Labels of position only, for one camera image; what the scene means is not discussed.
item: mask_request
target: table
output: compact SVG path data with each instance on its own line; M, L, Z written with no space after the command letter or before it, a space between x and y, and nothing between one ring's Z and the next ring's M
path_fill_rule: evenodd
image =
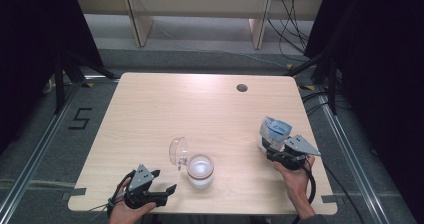
M238 91L238 85L247 91ZM296 83L291 77L125 73L113 95L72 196L71 210L86 211L105 204L116 185L144 164L159 169L150 191L176 192L154 213L249 214L295 213L281 175L257 147L262 119L270 116L292 125L316 147ZM169 161L175 137L188 140L189 156L207 154L215 164L214 181L196 190L185 167L179 172ZM321 158L314 176L317 213L334 214L332 195Z

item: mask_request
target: floor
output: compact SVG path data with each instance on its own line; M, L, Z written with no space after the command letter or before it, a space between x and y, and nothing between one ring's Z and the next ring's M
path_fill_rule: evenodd
M287 35L297 48L293 48L286 41L280 43L279 35L269 24L261 49L254 50L248 21L242 19L156 17L143 48L135 46L130 22L126 16L86 15L86 20L103 56L116 52L128 53L125 51L131 51L131 55L135 56L137 53L144 55L149 51L196 52L249 58L278 68L287 68L287 63L292 59L295 59L292 60L293 63L306 60L298 50L302 50L299 37ZM281 30L284 22L272 20L272 23ZM312 26L313 22L298 22L298 29L306 35ZM267 55L277 58L286 55L287 57L284 57L286 62L281 64L278 59L266 59ZM116 66L112 69L118 72L131 69L124 64L127 62L122 63L122 66L115 63ZM305 101L305 109L309 114L314 135L321 143L320 150L328 153L323 155L323 160L331 167L329 176L333 176L330 172L335 173L335 178L331 178L330 183L339 212L326 217L327 220L331 223L360 223L362 218L363 223L416 223L379 162L378 156L370 152L371 145L367 142L354 113L349 110L348 102L343 96L338 97L339 113L333 116L323 104L326 102L326 97L316 95L314 90L307 89L306 86L311 84L308 78L311 71L313 68L299 74L297 82L300 87L306 88L300 90L303 97L308 95L314 97L313 100ZM86 74L96 75L89 71ZM110 100L116 83L101 80L94 82L98 88L96 89L98 93L95 95ZM73 88L67 87L69 95L73 94ZM0 199L6 200L8 197L17 196L20 200L16 205L9 207L8 217L2 219L1 223L81 223L81 220L84 220L83 223L107 222L104 213L75 214L67 210L66 201L69 195L72 195L75 182L73 177L81 170L97 129L87 128L84 134L76 135L75 132L70 133L66 125L72 123L74 109L85 105L95 106L98 110L94 115L95 118L90 119L90 122L98 127L108 104L107 101L101 103L90 101L92 98L88 95L93 95L90 93L92 89L78 88L80 90L73 94L79 102L78 105L70 104L67 113L63 114L64 120L57 122L52 121L56 117L51 112L54 109L55 97L46 95L28 119L27 126L21 131L20 139L12 143L0 157ZM319 88L325 86L317 86L315 90L319 91ZM53 131L51 137L44 135L44 131L49 129ZM45 146L45 150L39 148L43 142L50 143ZM34 157L33 150L39 150L39 160L36 155ZM75 160L76 156L82 157L81 160ZM11 193L16 187L15 180L25 175L29 178L28 184L21 186L21 189L26 192L18 190L16 193ZM163 223L249 223L248 218L238 216L165 215L161 218ZM147 216L144 223L151 219L152 216ZM267 219L269 223L291 223L294 217L278 216Z

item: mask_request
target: black cable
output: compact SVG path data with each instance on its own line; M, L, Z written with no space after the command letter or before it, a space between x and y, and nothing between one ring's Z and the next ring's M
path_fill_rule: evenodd
M316 193L316 190L317 190L317 185L316 185L316 182L315 182L315 178L312 175L312 170L308 170L304 166L302 166L302 169L305 170L306 175L308 176L309 181L311 182L311 194L309 195L308 202L309 202L309 204L312 204L312 202L314 201L314 198L315 198L315 193ZM292 224L298 223L299 220L300 220L300 217L299 217L299 215L297 215L296 216L296 219L293 220Z
M292 19L292 24L294 26L294 28L296 29L297 33L299 34L299 41L303 46L303 49L306 49L306 44L305 41L303 40L303 38L301 37L301 31L299 30L299 26L297 25L297 17L296 17L296 8L294 8L294 0L292 0L292 7L293 7L293 17L294 17L294 23L293 23L293 19Z
M320 107L327 105L327 104L328 104L328 102L324 102L324 103L318 104L318 105L310 108L309 110L306 111L306 115L307 116L312 115L312 113L316 112Z
M105 207L105 206L107 206L107 203L106 204L103 204L103 205L100 205L100 206L97 206L97 207L93 207L93 208L91 208L90 210L88 210L88 211L94 211L94 210L96 210L96 209L99 209L100 207Z
M301 52L302 54L305 52L304 50L302 50L301 48L299 48L298 46L296 46L293 42L291 42L289 39L287 39L285 36L283 36L282 33L280 33L272 24L271 20L268 19L268 23L271 25L271 27L277 32L277 34L283 38L287 43L289 43L290 45L292 45L294 48L296 48L296 50L298 50L299 52Z
M305 104L308 100L312 99L313 97L316 97L316 96L319 96L319 95L327 95L327 94L328 94L327 91L314 92L312 94L309 94L309 95L302 97L302 102Z
M110 216L110 213L112 212L112 209L115 207L115 199L116 196L118 195L119 189L121 189L122 185L124 184L125 180L127 180L130 177L133 177L135 175L135 170L133 170L132 172L128 173L123 179L122 181L116 186L116 190L115 193L113 193L113 196L111 198L108 199L108 203L106 204L107 207L107 215Z
M355 209L355 212L358 215L359 220L361 221L361 223L365 223L364 222L364 219L362 218L361 213L359 212L359 210L356 207L355 203L353 202L352 198L350 197L350 195L348 194L348 192L346 191L346 189L343 187L343 185L341 184L341 182L339 181L339 179L336 177L336 175L334 175L334 173L330 170L330 168L328 168L327 164L325 164L324 161L322 162L322 164L324 165L324 168L328 171L328 173L331 174L331 176L333 177L333 179L337 182L337 184L339 184L340 188L345 193L346 198L349 200L350 204L352 204L352 207L353 207L353 209Z
M306 48L306 47L305 47L306 45L305 45L305 43L304 43L304 38L302 37L302 35L303 35L303 36L305 36L307 39L309 39L309 37L308 37L306 34L304 34L303 32L301 32L301 31L299 30L299 26L297 25L296 10L295 10L295 7L294 7L294 0L292 0L292 6L291 6L291 8L290 8L290 12L289 12L289 10L288 10L288 8L287 8L287 5L286 5L286 3L284 2L284 0L281 0L281 2L283 3L284 8L286 9L287 16L288 16L288 21L290 21L290 22L292 23L293 27L296 29L296 31L297 31L297 33L298 33L298 35L295 35L295 34L293 34L293 35L294 35L294 36L296 36L296 37L298 37L298 38L299 38L299 40L300 40L300 42L301 42L301 44L302 44L302 46L303 46L304 48ZM293 15L294 15L295 21L293 21L293 18L291 17L292 12L293 12Z

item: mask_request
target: gray floor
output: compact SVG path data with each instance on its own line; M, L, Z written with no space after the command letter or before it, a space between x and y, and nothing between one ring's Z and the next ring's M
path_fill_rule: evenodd
M280 54L279 37L267 26L264 42L260 50L254 50L247 20L219 18L175 18L157 17L146 46L135 47L129 20L125 16L86 16L95 37L96 44L108 70L117 74L126 71L139 72L184 72L281 75L287 64L302 63ZM312 22L299 22L303 32L309 33ZM290 40L301 44L296 37ZM287 43L282 43L281 51L290 58L306 60ZM83 69L87 75L96 75ZM299 85L311 84L310 68L296 76ZM67 208L67 194L71 193L79 172L91 148L98 127L107 109L117 83L95 80L94 86L76 87L77 92L69 103L57 132L52 137L48 149L22 196L9 223L107 223L105 213L72 212ZM72 87L66 87L71 93ZM302 96L314 93L300 90ZM346 161L341 144L330 126L324 107L315 97L305 103L310 113L309 120L322 158L335 177L348 192L365 223L375 223L373 211L365 202L363 193L355 181ZM370 186L375 191L382 210L389 223L416 223L403 202L396 187L385 171L378 156L370 152L371 145L356 120L349 103L342 95L337 96L338 115L349 144L358 157L361 168L366 173ZM0 198L4 199L14 181L19 178L54 117L54 92L46 94L34 108L27 124L20 131L19 138L11 143L0 157ZM90 118L83 130L70 130L80 126L74 116L80 108L91 108L81 112L82 117ZM326 216L330 223L360 223L348 196L342 187L329 174L338 212ZM268 217L271 223L291 223L294 216ZM246 216L183 216L161 215L163 223L249 223ZM144 223L149 223L148 215Z

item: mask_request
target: metal rail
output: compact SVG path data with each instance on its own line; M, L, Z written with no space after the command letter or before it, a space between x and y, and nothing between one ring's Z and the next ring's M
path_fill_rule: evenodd
M52 142L54 136L57 133L57 130L60 127L60 124L63 120L63 117L69 109L69 104L72 101L75 94L78 92L80 85L78 83L71 85L69 92L66 97L66 102L63 108L53 116L50 121L49 126L38 142L34 152L29 158L27 164L22 170L19 177L16 179L6 198L2 201L0 206L0 223L7 224L10 218L13 215L16 207L18 206L22 196L25 193L25 190L28 187L29 182L37 171L41 161L43 160L44 155L46 154L50 143Z
M320 85L316 85L316 90L318 92L324 91ZM327 103L327 98L324 96L319 97L320 103ZM380 199L378 198L376 192L370 181L368 180L367 175L364 172L358 158L356 157L355 151L350 145L349 139L347 138L339 119L336 115L333 115L332 111L327 105L324 105L324 112L327 116L328 122L330 123L331 129L333 129L334 134L337 138L337 141L342 149L343 155L346 158L347 164L352 171L353 177L355 178L356 183L358 184L359 190L362 193L362 196L365 199L365 203L370 210L371 216L374 219L375 223L390 223L387 214L383 209Z

